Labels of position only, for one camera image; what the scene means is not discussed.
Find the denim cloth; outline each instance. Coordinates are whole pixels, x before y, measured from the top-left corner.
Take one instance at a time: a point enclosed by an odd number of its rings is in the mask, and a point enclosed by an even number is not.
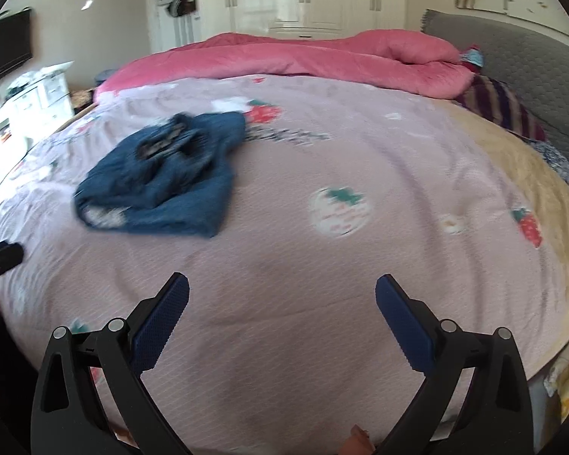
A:
[[[95,229],[215,236],[232,194],[227,154],[244,134],[240,113],[179,114],[133,133],[80,183],[76,213]]]

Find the striped pillow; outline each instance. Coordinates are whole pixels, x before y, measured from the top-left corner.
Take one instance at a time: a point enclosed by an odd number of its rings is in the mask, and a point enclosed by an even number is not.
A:
[[[546,140],[540,122],[503,82],[477,75],[470,88],[455,101],[520,137]]]

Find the screw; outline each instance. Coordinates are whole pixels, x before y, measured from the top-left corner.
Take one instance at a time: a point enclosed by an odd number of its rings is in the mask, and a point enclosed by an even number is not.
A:
[[[67,334],[67,328],[58,327],[53,332],[53,337],[55,337],[55,339],[63,339],[65,337],[65,334]]]
[[[440,323],[440,328],[442,328],[445,332],[452,334],[455,330],[457,330],[457,325],[452,320],[443,320]]]
[[[512,338],[512,332],[510,332],[507,328],[502,327],[498,330],[498,336],[504,340],[508,340]]]
[[[124,320],[121,318],[116,318],[112,320],[107,326],[112,332],[117,332],[123,329],[124,327]]]

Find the colorful cloth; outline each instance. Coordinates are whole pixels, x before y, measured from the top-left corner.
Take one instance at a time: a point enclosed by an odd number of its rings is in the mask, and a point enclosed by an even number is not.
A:
[[[477,44],[472,44],[467,50],[459,54],[462,65],[474,73],[480,73],[485,66],[485,57]]]
[[[569,160],[550,142],[523,139],[537,151],[542,159],[569,185]]]
[[[496,125],[532,140],[545,141],[539,120],[523,106],[505,83],[476,75],[470,88],[455,101]]]

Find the television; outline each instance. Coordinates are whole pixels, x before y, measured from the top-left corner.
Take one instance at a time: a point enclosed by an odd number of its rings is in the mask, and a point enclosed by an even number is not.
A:
[[[0,19],[0,80],[32,57],[31,9]]]

